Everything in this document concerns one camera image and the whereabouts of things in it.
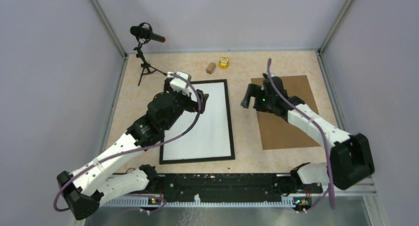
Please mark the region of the small wooden block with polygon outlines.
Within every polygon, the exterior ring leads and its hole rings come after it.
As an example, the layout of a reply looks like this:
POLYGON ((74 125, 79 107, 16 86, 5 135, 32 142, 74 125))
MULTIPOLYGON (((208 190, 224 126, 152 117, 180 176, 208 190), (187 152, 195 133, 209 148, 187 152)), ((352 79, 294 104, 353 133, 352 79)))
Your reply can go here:
POLYGON ((216 64, 214 62, 210 62, 206 68, 206 73, 212 74, 216 69, 216 64))

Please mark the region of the black microphone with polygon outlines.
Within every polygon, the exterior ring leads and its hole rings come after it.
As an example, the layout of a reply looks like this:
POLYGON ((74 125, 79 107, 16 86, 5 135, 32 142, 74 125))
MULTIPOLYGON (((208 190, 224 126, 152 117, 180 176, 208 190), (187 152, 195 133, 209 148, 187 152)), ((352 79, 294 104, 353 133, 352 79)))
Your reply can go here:
POLYGON ((166 42, 166 38, 155 34, 153 32, 153 28, 147 22, 140 23, 137 26, 131 26, 129 31, 140 44, 146 44, 149 41, 156 41, 160 43, 166 42))

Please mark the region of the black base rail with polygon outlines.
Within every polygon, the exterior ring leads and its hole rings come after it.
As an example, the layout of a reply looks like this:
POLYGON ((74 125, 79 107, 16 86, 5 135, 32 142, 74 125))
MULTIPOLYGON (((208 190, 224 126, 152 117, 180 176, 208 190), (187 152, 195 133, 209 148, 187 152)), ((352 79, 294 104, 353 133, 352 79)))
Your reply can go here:
POLYGON ((290 174, 163 174, 134 193, 161 196, 168 203, 280 202, 291 194, 323 193, 319 183, 302 184, 290 174))

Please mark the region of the brown cardboard backing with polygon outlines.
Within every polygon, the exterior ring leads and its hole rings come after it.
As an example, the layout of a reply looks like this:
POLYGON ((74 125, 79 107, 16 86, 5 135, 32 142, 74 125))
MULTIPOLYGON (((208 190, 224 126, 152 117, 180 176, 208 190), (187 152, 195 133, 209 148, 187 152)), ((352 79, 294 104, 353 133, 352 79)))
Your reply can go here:
MULTIPOLYGON (((281 77, 288 96, 298 96, 319 113, 306 75, 281 77)), ((318 143, 299 128, 272 113, 257 111, 263 150, 317 147, 318 143)))

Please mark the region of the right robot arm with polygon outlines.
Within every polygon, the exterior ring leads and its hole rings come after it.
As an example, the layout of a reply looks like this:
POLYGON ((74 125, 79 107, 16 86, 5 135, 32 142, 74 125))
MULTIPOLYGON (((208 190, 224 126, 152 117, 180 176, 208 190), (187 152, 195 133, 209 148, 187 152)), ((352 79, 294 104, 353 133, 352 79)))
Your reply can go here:
POLYGON ((292 169, 293 191, 304 192, 312 183, 331 183, 346 190, 375 172, 368 138, 335 127, 298 96, 288 96, 281 78, 264 76, 261 85, 248 84, 241 106, 248 108, 252 97, 256 111, 282 118, 326 148, 325 163, 306 163, 292 169))

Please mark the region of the yellow owl toy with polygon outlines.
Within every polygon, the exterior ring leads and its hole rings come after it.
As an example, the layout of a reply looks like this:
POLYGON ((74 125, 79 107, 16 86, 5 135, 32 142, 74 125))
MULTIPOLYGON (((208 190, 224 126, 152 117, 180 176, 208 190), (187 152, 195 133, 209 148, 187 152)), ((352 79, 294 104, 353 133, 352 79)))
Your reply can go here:
POLYGON ((229 58, 228 57, 220 57, 219 67, 221 69, 226 69, 228 66, 229 66, 229 58))

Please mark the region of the black tripod stand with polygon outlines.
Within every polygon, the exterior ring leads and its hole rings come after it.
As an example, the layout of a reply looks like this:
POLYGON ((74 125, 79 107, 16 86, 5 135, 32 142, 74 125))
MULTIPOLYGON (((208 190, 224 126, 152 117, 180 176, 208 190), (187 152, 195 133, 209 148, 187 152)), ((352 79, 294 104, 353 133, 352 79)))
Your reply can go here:
POLYGON ((141 60, 141 64, 140 67, 142 68, 141 74, 140 74, 140 78, 138 81, 137 86, 139 87, 141 85, 141 81, 143 79, 143 77, 145 75, 150 75, 153 74, 155 72, 159 72, 163 75, 167 75, 166 72, 163 72, 155 67, 153 67, 149 62, 147 62, 147 60, 145 59, 144 53, 142 51, 142 47, 145 43, 142 42, 138 42, 138 45, 133 49, 134 51, 136 51, 136 58, 139 58, 141 60))

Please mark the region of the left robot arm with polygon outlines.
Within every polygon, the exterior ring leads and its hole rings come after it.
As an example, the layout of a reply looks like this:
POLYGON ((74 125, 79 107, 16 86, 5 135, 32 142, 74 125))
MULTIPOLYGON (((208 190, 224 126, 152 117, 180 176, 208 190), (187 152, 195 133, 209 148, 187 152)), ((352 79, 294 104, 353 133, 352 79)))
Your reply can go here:
POLYGON ((173 142, 190 132, 204 113, 209 94, 201 90, 167 91, 156 94, 147 105, 146 113, 133 122, 107 150, 83 167, 72 172, 62 171, 56 177, 59 190, 53 200, 57 212, 71 211, 76 220, 83 220, 105 203, 144 190, 158 188, 158 174, 150 165, 118 177, 112 174, 143 152, 173 142), (196 113, 192 124, 181 134, 163 141, 168 131, 184 112, 196 113))

